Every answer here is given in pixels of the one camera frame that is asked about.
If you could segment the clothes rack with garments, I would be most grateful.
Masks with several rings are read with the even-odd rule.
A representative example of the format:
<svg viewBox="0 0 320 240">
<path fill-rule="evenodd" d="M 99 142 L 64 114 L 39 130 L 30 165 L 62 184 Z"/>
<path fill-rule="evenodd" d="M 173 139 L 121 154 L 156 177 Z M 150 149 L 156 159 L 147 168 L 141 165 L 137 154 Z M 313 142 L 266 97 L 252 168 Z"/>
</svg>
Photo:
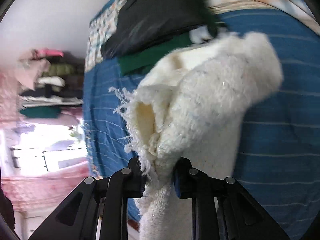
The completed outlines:
<svg viewBox="0 0 320 240">
<path fill-rule="evenodd" d="M 83 104 L 84 59 L 68 51 L 32 49 L 17 60 L 15 77 L 20 114 L 27 119 L 57 119 Z"/>
</svg>

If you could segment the plaid checked bed sheet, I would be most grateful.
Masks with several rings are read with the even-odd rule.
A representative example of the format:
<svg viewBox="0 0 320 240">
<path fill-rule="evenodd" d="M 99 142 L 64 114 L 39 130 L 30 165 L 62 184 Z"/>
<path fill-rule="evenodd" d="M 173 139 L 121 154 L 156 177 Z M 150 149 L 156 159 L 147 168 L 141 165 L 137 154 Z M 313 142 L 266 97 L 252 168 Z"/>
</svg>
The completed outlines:
<svg viewBox="0 0 320 240">
<path fill-rule="evenodd" d="M 100 48 L 116 31 L 118 14 L 126 0 L 110 0 L 96 14 L 89 24 L 85 71 L 90 71 L 103 57 Z M 223 13 L 241 9 L 279 9 L 296 18 L 316 34 L 319 23 L 307 0 L 208 0 L 210 9 Z"/>
</svg>

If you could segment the pink curtain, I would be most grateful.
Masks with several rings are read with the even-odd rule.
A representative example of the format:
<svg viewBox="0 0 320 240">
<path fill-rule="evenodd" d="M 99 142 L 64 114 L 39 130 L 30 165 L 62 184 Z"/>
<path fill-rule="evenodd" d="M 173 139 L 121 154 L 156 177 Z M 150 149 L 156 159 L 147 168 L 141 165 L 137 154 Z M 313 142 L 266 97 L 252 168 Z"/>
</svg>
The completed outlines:
<svg viewBox="0 0 320 240">
<path fill-rule="evenodd" d="M 17 118 L 17 80 L 1 69 L 1 189 L 17 212 L 27 212 L 59 204 L 86 176 L 90 175 L 89 162 L 80 162 L 53 172 L 36 171 L 31 162 L 31 173 L 18 174 L 9 160 L 9 148 L 16 142 L 13 124 Z"/>
</svg>

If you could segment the white fluffy knit garment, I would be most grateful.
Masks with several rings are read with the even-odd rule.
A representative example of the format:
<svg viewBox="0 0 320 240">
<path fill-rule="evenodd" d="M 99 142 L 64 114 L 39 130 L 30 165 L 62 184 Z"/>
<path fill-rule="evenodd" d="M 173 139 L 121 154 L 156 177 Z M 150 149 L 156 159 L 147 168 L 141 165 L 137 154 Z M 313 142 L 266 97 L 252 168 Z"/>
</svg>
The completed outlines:
<svg viewBox="0 0 320 240">
<path fill-rule="evenodd" d="M 141 239 L 189 239 L 191 201 L 176 196 L 180 157 L 211 177 L 232 175 L 245 113 L 277 92 L 281 63 L 268 36 L 226 33 L 162 57 L 138 87 L 116 89 L 117 113 L 147 177 L 139 209 Z"/>
</svg>

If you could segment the green folded garment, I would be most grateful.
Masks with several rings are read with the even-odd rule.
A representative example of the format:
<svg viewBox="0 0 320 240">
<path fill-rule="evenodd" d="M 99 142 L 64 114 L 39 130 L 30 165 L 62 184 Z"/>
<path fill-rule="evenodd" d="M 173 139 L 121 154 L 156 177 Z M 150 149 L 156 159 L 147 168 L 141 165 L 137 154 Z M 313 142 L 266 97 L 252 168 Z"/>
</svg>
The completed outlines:
<svg viewBox="0 0 320 240">
<path fill-rule="evenodd" d="M 120 73 L 122 76 L 131 74 L 146 74 L 165 55 L 174 49 L 184 48 L 193 44 L 189 33 L 177 35 L 161 44 L 152 46 L 146 50 L 121 56 L 118 58 Z"/>
</svg>

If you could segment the blue striped bed cover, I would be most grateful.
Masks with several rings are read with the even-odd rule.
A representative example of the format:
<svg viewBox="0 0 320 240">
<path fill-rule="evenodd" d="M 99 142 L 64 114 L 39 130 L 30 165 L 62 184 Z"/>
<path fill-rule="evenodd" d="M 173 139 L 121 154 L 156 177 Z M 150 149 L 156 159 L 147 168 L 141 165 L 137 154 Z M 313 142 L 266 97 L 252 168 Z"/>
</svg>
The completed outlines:
<svg viewBox="0 0 320 240">
<path fill-rule="evenodd" d="M 280 91 L 251 108 L 242 126 L 235 178 L 291 239 L 300 239 L 319 212 L 319 36 L 276 9 L 244 9 L 219 16 L 228 29 L 268 35 L 283 67 Z M 133 153 L 114 112 L 110 87 L 135 89 L 141 74 L 122 76 L 117 60 L 85 74 L 84 130 L 92 172 L 109 177 Z"/>
</svg>

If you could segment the black folded garment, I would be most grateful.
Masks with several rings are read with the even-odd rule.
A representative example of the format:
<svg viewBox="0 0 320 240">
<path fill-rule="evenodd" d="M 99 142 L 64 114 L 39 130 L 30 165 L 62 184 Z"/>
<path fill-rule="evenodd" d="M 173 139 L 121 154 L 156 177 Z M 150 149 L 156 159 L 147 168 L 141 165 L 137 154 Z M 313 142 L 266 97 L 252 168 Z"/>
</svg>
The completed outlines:
<svg viewBox="0 0 320 240">
<path fill-rule="evenodd" d="M 111 59 L 136 53 L 202 25 L 216 37 L 217 22 L 204 0 L 126 0 L 101 54 Z"/>
</svg>

